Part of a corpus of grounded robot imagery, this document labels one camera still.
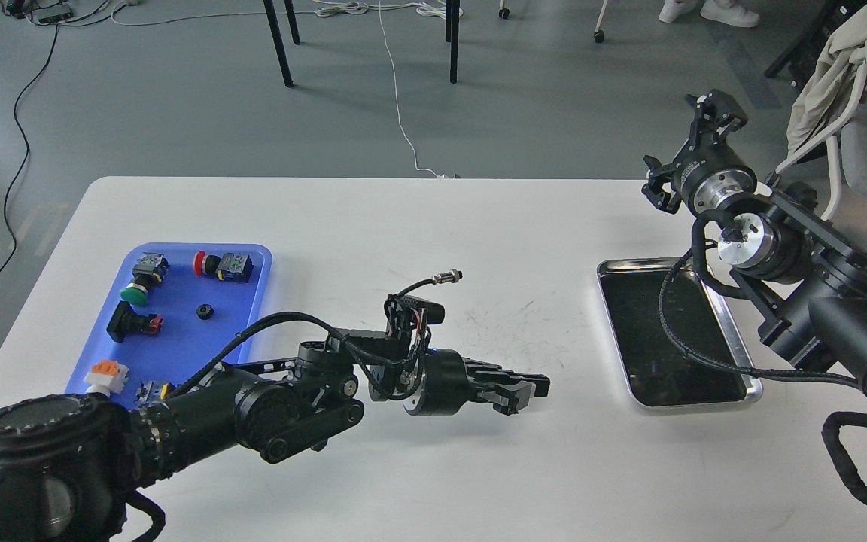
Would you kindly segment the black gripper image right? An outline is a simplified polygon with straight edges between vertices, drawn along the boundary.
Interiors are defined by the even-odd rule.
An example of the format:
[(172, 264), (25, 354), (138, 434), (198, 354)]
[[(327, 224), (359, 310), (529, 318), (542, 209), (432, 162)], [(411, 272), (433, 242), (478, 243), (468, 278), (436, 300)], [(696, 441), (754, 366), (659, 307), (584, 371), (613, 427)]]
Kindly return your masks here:
[[(734, 96), (709, 90), (704, 95), (687, 95), (686, 102), (694, 109), (688, 139), (674, 163), (661, 164), (655, 157), (643, 156), (648, 170), (641, 193), (661, 212), (677, 213), (683, 200), (689, 212), (698, 215), (725, 206), (734, 194), (752, 193), (757, 179), (729, 145), (716, 143), (749, 123)], [(706, 134), (712, 135), (715, 143), (703, 144)], [(668, 183), (674, 192), (664, 189)]]

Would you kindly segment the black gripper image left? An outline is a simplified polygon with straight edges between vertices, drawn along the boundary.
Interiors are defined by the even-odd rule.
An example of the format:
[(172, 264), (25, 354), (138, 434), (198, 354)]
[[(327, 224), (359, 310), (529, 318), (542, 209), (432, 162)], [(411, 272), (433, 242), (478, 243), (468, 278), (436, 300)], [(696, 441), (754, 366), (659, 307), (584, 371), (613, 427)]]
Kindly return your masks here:
[(472, 399), (490, 403), (504, 416), (519, 414), (533, 397), (547, 397), (550, 380), (516, 373), (487, 361), (468, 360), (451, 349), (433, 349), (424, 358), (418, 391), (405, 401), (411, 416), (453, 416)]

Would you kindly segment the black robot arm image left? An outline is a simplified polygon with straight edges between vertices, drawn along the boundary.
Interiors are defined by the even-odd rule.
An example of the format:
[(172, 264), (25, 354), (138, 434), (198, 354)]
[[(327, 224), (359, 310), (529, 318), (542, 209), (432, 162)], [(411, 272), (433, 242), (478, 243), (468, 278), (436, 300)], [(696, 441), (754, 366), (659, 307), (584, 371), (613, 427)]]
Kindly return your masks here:
[(241, 330), (164, 398), (133, 410), (111, 399), (120, 366), (99, 366), (86, 394), (51, 394), (0, 408), (0, 541), (108, 541), (128, 507), (165, 514), (141, 489), (214, 454), (243, 446), (271, 464), (364, 418), (360, 367), (374, 401), (403, 401), (413, 416), (451, 416), (466, 403), (503, 415), (546, 397), (549, 378), (430, 346), (440, 304), (412, 295), (385, 300), (384, 330), (334, 328), (312, 315), (277, 312)]

